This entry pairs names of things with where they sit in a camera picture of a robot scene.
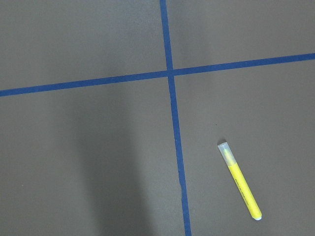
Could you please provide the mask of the yellow highlighter pen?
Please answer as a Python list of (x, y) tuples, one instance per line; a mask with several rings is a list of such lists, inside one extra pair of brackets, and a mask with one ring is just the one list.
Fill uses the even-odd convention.
[(262, 219), (262, 213), (260, 211), (260, 208), (247, 184), (247, 181), (228, 145), (227, 142), (221, 143), (218, 145), (218, 149), (236, 183), (236, 186), (238, 187), (238, 190), (245, 202), (245, 205), (248, 208), (248, 211), (251, 215), (251, 217), (259, 221)]

